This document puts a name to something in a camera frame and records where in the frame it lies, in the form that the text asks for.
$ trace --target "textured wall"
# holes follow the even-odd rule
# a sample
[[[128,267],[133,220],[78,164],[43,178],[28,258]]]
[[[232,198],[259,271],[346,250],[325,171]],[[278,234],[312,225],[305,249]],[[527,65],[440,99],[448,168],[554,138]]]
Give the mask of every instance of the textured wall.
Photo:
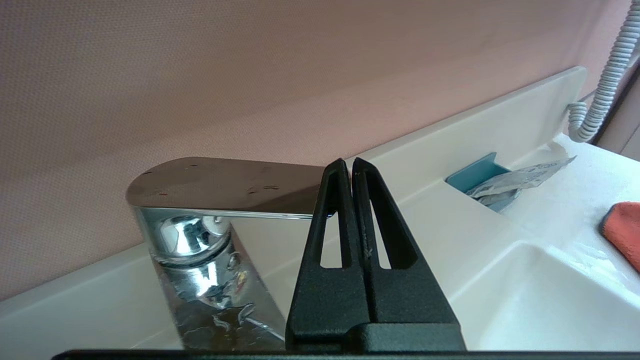
[[[0,299],[139,243],[160,161],[321,165],[573,65],[588,93],[627,6],[3,1]]]

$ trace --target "sink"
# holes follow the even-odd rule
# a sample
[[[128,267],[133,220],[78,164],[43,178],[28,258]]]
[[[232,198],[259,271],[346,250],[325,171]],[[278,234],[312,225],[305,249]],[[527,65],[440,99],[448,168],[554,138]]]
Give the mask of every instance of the sink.
[[[636,300],[526,243],[450,297],[469,350],[638,351]]]

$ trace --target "white coiled cord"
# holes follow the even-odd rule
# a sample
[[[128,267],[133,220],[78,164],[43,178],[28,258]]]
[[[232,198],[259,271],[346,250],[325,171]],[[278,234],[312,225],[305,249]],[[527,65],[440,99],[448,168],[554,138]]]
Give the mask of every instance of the white coiled cord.
[[[575,142],[587,142],[595,135],[616,96],[622,79],[640,37],[640,0],[632,0],[625,23],[613,44],[609,61],[605,65],[591,107],[584,102],[569,104],[569,137]]]

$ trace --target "orange towel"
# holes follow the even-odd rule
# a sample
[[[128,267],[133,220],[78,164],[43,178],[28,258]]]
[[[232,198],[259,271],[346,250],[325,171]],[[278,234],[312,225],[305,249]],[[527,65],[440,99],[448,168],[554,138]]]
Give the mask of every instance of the orange towel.
[[[600,234],[640,272],[640,202],[612,206],[600,223]]]

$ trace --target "faucet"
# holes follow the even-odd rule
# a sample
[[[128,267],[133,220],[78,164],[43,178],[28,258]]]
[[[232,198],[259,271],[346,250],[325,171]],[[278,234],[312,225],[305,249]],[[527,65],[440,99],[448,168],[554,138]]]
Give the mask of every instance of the faucet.
[[[323,170],[181,158],[129,185],[127,202],[186,350],[284,350],[284,317],[230,220],[311,219]]]

